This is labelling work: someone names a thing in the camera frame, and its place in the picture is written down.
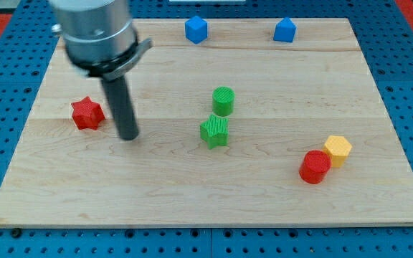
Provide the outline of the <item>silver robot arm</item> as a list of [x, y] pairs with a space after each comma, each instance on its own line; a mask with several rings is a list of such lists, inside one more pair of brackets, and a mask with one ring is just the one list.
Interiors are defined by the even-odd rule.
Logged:
[[134, 68], [153, 46], [138, 39], [128, 0], [50, 0], [67, 56], [88, 77], [113, 81]]

